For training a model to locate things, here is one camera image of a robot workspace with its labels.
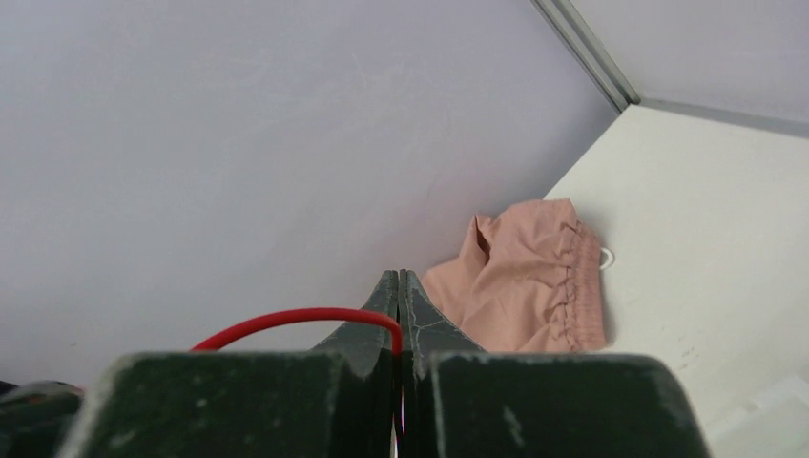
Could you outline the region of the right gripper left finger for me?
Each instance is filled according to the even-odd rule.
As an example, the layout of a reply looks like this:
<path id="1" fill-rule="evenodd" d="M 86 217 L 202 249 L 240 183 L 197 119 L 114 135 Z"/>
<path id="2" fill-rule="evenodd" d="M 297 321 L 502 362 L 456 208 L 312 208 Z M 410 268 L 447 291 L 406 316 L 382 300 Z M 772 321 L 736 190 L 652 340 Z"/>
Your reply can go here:
<path id="1" fill-rule="evenodd" d="M 90 389 L 61 457 L 387 457 L 389 333 L 343 323 L 307 351 L 138 353 Z"/>

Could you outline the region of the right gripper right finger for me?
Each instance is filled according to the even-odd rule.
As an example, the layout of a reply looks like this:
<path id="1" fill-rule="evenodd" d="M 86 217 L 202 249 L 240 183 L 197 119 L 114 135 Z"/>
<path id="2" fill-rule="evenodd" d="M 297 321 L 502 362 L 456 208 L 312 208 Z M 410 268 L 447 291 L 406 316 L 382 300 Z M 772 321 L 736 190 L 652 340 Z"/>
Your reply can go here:
<path id="1" fill-rule="evenodd" d="M 490 353 L 399 274 L 403 457 L 706 457 L 680 383 L 633 354 Z"/>

